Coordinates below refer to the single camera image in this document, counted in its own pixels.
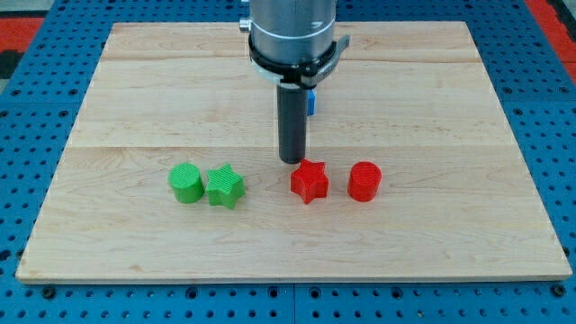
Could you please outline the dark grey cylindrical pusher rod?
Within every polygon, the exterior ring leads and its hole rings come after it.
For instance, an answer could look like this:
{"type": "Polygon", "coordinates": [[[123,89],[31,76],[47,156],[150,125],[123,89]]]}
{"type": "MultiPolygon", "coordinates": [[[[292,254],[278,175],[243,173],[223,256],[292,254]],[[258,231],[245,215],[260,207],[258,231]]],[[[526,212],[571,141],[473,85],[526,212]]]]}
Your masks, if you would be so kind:
{"type": "Polygon", "coordinates": [[[286,164],[305,158],[308,92],[301,88],[276,88],[279,157],[286,164]]]}

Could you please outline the black clamp ring mount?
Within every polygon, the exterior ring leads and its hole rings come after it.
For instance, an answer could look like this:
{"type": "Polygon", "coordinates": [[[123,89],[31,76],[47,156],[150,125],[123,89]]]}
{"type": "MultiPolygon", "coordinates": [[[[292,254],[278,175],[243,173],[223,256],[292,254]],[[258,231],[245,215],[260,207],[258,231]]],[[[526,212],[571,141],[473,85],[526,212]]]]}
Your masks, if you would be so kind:
{"type": "Polygon", "coordinates": [[[350,36],[332,41],[329,48],[310,62],[284,64],[266,58],[248,37],[250,61],[254,70],[265,80],[284,88],[315,88],[338,65],[341,54],[348,48],[350,36]]]}

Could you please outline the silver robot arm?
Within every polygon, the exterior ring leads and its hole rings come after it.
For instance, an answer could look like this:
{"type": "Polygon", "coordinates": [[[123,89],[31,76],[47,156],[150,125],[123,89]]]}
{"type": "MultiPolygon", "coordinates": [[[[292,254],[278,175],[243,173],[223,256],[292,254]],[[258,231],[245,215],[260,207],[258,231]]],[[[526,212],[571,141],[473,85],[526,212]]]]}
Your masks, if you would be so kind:
{"type": "Polygon", "coordinates": [[[239,21],[254,70],[276,87],[279,158],[305,158],[309,97],[338,65],[350,37],[334,39],[336,0],[250,0],[239,21]]]}

